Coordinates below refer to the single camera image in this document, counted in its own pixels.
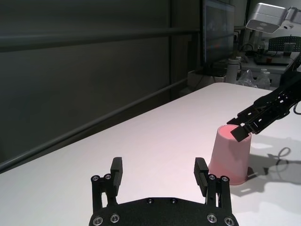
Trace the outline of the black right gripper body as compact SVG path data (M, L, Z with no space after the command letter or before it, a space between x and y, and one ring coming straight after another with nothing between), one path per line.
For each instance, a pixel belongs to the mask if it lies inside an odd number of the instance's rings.
M281 111L289 111L301 101L301 73L288 71L281 79L280 86L269 94L254 101L256 110L262 111L268 108L276 108Z

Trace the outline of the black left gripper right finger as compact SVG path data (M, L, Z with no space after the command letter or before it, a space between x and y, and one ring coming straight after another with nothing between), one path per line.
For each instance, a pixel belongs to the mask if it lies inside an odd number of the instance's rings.
M194 176L203 197L205 197L206 206L232 213L230 179L227 176L218 178L216 175L210 174L205 159L201 157L195 158Z

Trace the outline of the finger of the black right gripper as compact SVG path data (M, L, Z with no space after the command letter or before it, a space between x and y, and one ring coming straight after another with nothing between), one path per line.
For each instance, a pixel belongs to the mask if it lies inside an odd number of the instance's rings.
M236 117L230 119L227 124L240 125L254 122L256 125L269 125L276 118L277 104L255 105L239 112Z
M237 114L230 124L237 127L231 131L233 137L241 142L252 134L259 134L276 120L289 114L291 99L285 94L267 94L254 101L253 105Z

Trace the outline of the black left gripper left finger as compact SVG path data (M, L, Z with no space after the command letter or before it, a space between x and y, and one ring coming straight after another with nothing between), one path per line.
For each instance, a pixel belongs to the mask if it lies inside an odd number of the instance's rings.
M99 175L91 177L92 185L92 206L93 211L99 211L103 208L102 193L106 194L107 207L117 205L119 186L123 175L123 164L121 157L113 158L110 173L102 178Z

